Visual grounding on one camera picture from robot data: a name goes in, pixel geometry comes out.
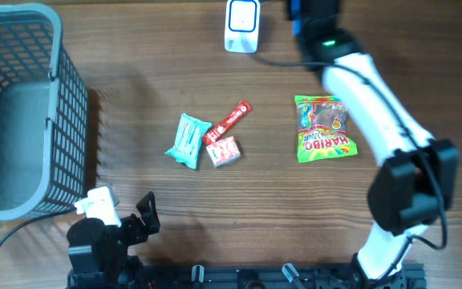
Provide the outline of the small red white box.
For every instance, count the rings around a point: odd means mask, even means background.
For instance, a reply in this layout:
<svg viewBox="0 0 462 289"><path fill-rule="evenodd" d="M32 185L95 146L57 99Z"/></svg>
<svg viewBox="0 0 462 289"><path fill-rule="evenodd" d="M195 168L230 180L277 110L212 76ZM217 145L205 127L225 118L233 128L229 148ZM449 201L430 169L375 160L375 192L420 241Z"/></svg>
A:
<svg viewBox="0 0 462 289"><path fill-rule="evenodd" d="M241 156L241 151L233 136L207 145L206 150L215 167L231 163Z"/></svg>

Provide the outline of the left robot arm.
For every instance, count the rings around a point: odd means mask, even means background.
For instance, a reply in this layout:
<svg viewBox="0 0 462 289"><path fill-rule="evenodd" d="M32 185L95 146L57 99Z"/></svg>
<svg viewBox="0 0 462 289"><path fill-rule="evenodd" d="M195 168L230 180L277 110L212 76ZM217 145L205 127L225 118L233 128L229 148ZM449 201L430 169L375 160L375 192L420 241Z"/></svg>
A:
<svg viewBox="0 0 462 289"><path fill-rule="evenodd" d="M83 218L67 231L72 269L68 288L150 289L144 265L128 248L145 243L160 231L156 200L149 192L137 204L138 216L122 218L122 226L106 225L98 218Z"/></svg>

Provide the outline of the teal tissue packet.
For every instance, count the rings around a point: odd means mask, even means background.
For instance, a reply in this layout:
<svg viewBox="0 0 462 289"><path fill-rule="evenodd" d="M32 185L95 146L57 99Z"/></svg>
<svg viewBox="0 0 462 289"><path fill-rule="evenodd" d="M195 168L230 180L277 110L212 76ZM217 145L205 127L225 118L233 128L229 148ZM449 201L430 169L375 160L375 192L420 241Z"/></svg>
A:
<svg viewBox="0 0 462 289"><path fill-rule="evenodd" d="M165 154L173 157L177 162L184 163L190 169L196 169L202 137L211 127L210 122L198 120L183 113L176 131L174 145Z"/></svg>

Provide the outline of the Haribo gummy candy bag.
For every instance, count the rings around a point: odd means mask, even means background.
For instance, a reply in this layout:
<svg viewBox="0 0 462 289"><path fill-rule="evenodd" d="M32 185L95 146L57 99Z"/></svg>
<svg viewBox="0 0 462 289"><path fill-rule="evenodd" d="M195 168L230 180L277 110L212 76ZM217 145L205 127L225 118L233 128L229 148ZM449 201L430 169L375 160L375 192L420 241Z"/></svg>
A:
<svg viewBox="0 0 462 289"><path fill-rule="evenodd" d="M295 96L299 163L358 153L347 136L347 108L336 96Z"/></svg>

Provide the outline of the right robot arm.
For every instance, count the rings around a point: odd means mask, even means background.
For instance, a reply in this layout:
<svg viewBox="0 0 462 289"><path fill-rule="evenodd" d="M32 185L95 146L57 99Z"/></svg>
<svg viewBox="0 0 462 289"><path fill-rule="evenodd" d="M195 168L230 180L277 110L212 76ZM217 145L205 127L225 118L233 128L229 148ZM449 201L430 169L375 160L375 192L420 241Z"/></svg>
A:
<svg viewBox="0 0 462 289"><path fill-rule="evenodd" d="M460 154L405 110L372 57L339 27L339 12L338 1L286 2L301 65L345 104L379 166L367 193L374 223L355 256L364 284L376 288L393 280L414 241L446 247Z"/></svg>

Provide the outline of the red stick packet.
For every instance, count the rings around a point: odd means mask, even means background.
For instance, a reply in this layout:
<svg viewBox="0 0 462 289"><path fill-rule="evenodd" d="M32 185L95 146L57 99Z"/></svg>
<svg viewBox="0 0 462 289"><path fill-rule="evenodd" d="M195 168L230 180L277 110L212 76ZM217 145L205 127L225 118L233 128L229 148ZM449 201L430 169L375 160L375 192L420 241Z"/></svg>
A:
<svg viewBox="0 0 462 289"><path fill-rule="evenodd" d="M252 111L252 106L245 100L238 103L234 110L223 119L222 122L211 128L202 140L206 145L220 140L240 119Z"/></svg>

